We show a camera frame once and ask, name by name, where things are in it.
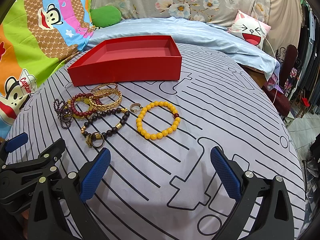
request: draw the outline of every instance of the white cat face pillow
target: white cat face pillow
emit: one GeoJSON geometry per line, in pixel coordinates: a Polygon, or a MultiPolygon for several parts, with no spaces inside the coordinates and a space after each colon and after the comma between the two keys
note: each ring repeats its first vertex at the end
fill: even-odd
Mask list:
{"type": "Polygon", "coordinates": [[[239,10],[236,20],[228,32],[262,49],[263,41],[270,29],[269,25],[258,22],[258,20],[239,10]]]}

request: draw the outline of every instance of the red box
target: red box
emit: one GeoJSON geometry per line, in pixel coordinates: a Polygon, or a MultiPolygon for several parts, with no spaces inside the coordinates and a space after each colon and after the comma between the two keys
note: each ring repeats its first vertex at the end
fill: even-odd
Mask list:
{"type": "Polygon", "coordinates": [[[179,80],[182,56],[171,36],[106,40],[68,68],[74,86],[179,80]]]}

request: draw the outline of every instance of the gold ring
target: gold ring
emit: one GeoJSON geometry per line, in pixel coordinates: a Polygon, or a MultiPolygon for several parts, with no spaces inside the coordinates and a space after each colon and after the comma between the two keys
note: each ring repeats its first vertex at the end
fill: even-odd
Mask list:
{"type": "Polygon", "coordinates": [[[131,106],[130,106],[130,110],[131,110],[131,112],[133,112],[133,113],[137,113],[137,112],[139,112],[139,111],[141,111],[141,109],[142,109],[142,106],[139,104],[139,103],[135,103],[135,104],[132,104],[131,106]]]}

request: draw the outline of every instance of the blue gripper pad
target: blue gripper pad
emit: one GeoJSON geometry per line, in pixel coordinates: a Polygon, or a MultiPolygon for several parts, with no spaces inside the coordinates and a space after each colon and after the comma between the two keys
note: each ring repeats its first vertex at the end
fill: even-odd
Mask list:
{"type": "Polygon", "coordinates": [[[240,181],[216,147],[212,148],[210,159],[229,197],[239,202],[241,200],[240,181]]]}
{"type": "Polygon", "coordinates": [[[5,150],[8,153],[15,151],[16,149],[20,148],[22,145],[28,142],[28,135],[24,132],[16,137],[10,139],[5,146],[5,150]]]}
{"type": "Polygon", "coordinates": [[[81,184],[80,198],[83,203],[93,197],[111,161],[111,153],[105,149],[81,184]]]}

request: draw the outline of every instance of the colorful blanket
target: colorful blanket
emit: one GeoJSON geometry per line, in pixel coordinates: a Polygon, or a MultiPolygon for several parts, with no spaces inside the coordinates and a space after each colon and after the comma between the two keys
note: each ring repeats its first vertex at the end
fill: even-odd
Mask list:
{"type": "Polygon", "coordinates": [[[88,0],[16,0],[0,25],[0,139],[37,88],[92,36],[88,0]]]}

